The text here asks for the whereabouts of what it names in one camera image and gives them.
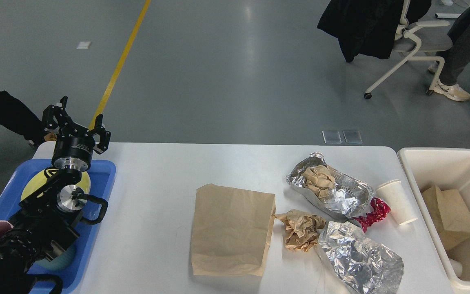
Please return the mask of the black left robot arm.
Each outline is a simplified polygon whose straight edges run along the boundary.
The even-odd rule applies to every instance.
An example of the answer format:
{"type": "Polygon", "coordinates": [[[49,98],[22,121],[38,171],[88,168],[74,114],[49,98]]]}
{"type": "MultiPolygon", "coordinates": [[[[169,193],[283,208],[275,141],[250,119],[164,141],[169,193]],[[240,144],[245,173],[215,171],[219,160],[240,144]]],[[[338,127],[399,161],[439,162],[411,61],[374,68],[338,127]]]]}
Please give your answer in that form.
{"type": "Polygon", "coordinates": [[[0,294],[28,294],[37,282],[53,283],[51,293],[60,294],[63,280],[59,276],[28,271],[34,262],[53,261],[67,251],[80,236],[78,223],[97,225],[106,215],[105,199],[80,187],[63,192],[81,181],[93,153],[105,152],[111,138],[102,125],[103,115],[97,115],[88,129],[72,121],[67,101],[64,96],[43,112],[45,129],[58,133],[51,160],[58,171],[19,203],[19,211],[9,220],[12,228],[0,236],[0,294]]]}

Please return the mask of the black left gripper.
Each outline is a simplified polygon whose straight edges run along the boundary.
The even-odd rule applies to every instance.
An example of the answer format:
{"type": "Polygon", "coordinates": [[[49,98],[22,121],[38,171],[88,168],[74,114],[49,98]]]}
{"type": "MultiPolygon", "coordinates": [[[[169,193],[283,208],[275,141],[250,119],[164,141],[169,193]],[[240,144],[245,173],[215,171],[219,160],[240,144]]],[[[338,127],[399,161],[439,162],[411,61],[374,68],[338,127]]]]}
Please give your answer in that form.
{"type": "Polygon", "coordinates": [[[95,117],[93,129],[88,136],[74,137],[74,122],[66,111],[68,97],[63,96],[59,103],[49,105],[43,111],[42,125],[45,131],[56,134],[52,166],[56,169],[76,169],[85,172],[90,169],[93,151],[102,154],[108,150],[111,132],[102,124],[103,114],[95,117]],[[93,136],[99,136],[95,144],[93,136]]]}

